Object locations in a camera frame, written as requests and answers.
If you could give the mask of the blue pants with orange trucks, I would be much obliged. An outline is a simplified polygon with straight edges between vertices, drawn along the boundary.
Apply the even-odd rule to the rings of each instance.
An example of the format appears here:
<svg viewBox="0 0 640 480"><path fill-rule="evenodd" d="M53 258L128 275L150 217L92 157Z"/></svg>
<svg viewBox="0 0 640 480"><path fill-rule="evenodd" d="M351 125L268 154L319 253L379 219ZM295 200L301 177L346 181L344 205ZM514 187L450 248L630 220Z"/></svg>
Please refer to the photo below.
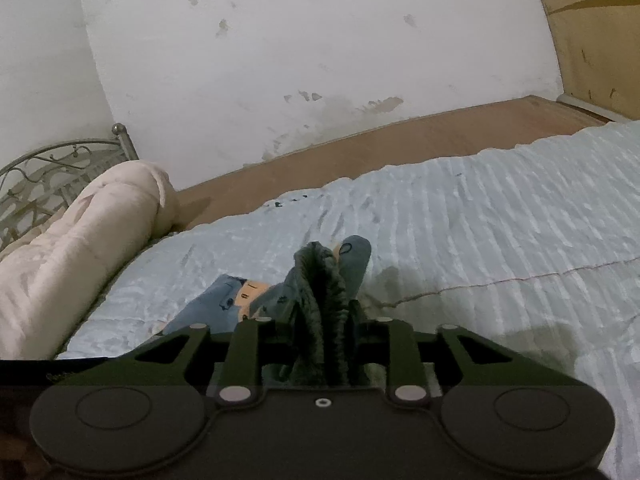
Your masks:
<svg viewBox="0 0 640 480"><path fill-rule="evenodd" d="M160 332L163 336L202 323L213 334L231 333L246 318L271 318L293 326L303 349L291 364L268 364L271 387L364 387L364 367L347 362L347 337L362 318L357 295L371 257L370 242L346 237L331 250L310 242L294 255L283 282L262 284L221 275L191 300Z"/></svg>

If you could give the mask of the light blue quilted mattress pad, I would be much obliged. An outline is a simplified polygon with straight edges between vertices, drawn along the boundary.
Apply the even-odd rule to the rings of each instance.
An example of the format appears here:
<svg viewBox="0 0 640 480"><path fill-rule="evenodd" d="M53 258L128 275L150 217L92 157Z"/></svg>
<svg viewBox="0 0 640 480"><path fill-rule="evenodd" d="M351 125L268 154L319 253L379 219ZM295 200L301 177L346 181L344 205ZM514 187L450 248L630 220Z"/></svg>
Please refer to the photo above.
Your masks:
<svg viewBox="0 0 640 480"><path fill-rule="evenodd" d="M603 460L639 474L639 126L388 166L165 237L128 263L67 341L120 356L218 278L276 284L310 242L365 237L359 299L427 332L457 324L596 387L616 416Z"/></svg>

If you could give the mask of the cream rolled comforter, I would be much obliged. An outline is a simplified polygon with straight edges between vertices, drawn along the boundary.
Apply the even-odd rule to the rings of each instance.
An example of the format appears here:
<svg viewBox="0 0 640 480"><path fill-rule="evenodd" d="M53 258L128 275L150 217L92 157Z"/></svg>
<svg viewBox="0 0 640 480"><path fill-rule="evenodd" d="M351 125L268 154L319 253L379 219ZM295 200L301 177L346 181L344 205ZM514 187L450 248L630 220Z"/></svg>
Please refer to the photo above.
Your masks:
<svg viewBox="0 0 640 480"><path fill-rule="evenodd" d="M51 359L101 289L178 216L168 174L122 162L91 181L47 229L1 259L1 356Z"/></svg>

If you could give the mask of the brown wooden bed platform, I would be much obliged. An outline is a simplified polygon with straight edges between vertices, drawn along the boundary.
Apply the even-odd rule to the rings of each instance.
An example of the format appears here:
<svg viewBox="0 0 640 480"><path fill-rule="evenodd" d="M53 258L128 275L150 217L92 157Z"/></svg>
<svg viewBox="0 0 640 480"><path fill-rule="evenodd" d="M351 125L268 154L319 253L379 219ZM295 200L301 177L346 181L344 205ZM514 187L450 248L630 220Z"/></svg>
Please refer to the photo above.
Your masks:
<svg viewBox="0 0 640 480"><path fill-rule="evenodd" d="M247 214L285 192L355 179L387 165L473 155L485 148L506 150L607 122L608 118L588 110L538 96L396 122L187 188L178 193L175 229L186 231Z"/></svg>

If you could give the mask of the grey metal scrollwork headboard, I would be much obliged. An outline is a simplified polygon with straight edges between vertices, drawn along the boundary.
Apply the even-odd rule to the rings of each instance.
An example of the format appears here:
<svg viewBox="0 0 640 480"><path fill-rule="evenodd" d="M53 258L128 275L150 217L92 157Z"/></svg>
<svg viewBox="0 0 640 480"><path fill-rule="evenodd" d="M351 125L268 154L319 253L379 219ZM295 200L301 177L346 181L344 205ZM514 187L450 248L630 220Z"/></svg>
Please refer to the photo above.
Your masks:
<svg viewBox="0 0 640 480"><path fill-rule="evenodd" d="M1 246L70 206L106 170L137 158L127 128L118 122L108 139L58 142L10 162L1 169Z"/></svg>

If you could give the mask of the plywood wardrobe panel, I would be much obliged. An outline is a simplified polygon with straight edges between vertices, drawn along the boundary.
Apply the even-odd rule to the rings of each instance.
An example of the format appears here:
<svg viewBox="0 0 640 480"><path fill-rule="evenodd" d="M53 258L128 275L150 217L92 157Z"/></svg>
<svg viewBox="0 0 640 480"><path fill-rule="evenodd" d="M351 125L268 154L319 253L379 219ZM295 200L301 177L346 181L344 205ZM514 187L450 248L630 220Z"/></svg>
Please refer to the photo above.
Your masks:
<svg viewBox="0 0 640 480"><path fill-rule="evenodd" d="M639 117L639 0L541 0L564 93Z"/></svg>

